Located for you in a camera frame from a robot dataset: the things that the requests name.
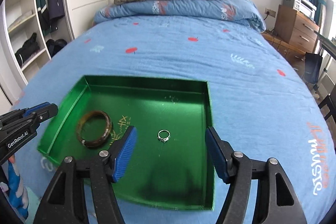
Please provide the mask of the dark brown bangle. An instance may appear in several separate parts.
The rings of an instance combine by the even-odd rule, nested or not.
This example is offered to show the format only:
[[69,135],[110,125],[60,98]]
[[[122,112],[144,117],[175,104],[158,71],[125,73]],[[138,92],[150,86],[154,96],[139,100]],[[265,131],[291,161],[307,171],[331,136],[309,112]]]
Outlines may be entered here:
[[85,113],[77,122],[75,134],[79,143],[89,149],[102,147],[110,137],[113,122],[101,110]]

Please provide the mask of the white open wardrobe shelf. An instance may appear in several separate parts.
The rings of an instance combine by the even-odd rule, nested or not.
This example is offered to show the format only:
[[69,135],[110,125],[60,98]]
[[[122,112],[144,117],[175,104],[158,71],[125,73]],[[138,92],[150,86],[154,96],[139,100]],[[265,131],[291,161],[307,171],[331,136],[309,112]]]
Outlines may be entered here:
[[[33,34],[38,50],[19,62],[15,53]],[[36,0],[3,0],[1,3],[1,89],[13,105],[22,90],[51,57],[38,17]]]

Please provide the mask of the green tray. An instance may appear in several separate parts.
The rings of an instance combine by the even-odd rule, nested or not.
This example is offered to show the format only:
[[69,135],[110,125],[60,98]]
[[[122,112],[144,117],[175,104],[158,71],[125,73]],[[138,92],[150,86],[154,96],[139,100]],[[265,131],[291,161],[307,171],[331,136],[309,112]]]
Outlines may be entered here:
[[38,151],[54,165],[66,156],[96,155],[98,149],[82,146],[75,134],[78,120],[95,110],[113,122],[104,149],[129,126],[137,129],[126,173],[113,187],[118,198],[172,210],[214,208],[214,167],[205,144],[205,130],[213,123],[208,83],[83,76],[63,99]]

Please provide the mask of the black clothes on shelf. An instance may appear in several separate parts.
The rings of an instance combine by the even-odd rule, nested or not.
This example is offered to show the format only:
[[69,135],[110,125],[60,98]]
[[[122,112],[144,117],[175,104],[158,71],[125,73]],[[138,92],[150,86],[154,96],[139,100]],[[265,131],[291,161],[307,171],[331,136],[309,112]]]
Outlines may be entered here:
[[37,33],[33,33],[31,37],[24,42],[21,48],[19,48],[15,57],[20,67],[36,52],[40,50],[37,42]]

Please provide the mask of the blue bed sheet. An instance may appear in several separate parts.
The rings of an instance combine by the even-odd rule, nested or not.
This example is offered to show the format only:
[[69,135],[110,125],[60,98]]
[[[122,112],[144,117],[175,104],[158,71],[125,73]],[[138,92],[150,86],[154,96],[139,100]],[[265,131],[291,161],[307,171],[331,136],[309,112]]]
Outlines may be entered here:
[[208,82],[217,133],[252,159],[278,159],[308,223],[319,223],[335,201],[328,126],[298,74],[259,32],[184,16],[108,20],[42,67],[15,106],[59,104],[84,75]]

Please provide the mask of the black bag on floor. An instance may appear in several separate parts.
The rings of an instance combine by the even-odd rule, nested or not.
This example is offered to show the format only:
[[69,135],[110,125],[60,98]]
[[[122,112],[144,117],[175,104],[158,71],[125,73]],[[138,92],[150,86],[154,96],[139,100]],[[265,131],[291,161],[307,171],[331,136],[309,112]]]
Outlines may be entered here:
[[304,79],[311,84],[316,84],[322,64],[322,56],[315,53],[305,53]]

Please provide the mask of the wooden drawer cabinet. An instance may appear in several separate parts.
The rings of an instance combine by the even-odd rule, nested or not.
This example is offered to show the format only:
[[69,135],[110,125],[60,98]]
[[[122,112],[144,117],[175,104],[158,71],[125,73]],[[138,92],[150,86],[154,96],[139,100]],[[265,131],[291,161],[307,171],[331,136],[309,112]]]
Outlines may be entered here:
[[284,42],[312,53],[319,26],[302,12],[279,5],[274,32]]

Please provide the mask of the folded blue duvet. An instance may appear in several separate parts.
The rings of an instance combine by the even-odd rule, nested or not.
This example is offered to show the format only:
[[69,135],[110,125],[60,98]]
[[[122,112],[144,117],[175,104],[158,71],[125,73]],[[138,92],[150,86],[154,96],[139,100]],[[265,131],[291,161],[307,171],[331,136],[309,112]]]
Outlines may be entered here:
[[251,0],[145,0],[109,5],[98,10],[93,24],[138,15],[190,16],[241,24],[260,33],[266,24]]

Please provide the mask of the grey printer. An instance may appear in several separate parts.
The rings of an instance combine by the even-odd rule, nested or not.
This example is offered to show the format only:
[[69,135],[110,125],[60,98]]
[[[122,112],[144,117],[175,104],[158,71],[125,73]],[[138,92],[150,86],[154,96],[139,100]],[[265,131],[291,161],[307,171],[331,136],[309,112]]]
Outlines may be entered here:
[[282,0],[282,5],[303,13],[310,20],[314,20],[317,10],[309,0]]

